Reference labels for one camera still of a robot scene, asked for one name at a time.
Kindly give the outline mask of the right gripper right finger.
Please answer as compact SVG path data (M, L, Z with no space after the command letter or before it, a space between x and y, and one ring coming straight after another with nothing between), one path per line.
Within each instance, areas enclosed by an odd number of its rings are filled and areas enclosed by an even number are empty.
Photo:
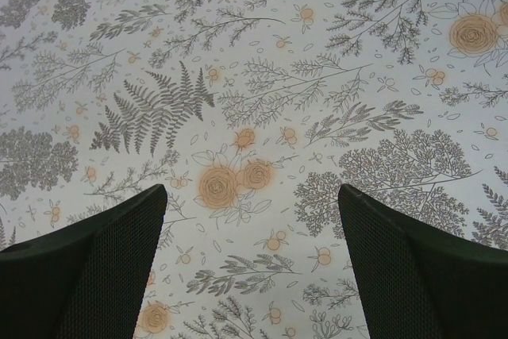
M372 338L505 338L507 253L344 184L338 206Z

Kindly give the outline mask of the floral table cloth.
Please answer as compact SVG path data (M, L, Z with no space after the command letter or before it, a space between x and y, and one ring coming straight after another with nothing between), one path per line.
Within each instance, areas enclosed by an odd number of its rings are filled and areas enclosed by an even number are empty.
M1 0L1 246L155 183L135 337L367 337L341 184L507 246L507 0Z

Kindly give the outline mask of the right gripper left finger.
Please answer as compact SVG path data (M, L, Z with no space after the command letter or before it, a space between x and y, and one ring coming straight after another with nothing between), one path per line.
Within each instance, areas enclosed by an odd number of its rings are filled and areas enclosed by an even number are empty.
M1 252L3 338L133 337L167 207L156 184Z

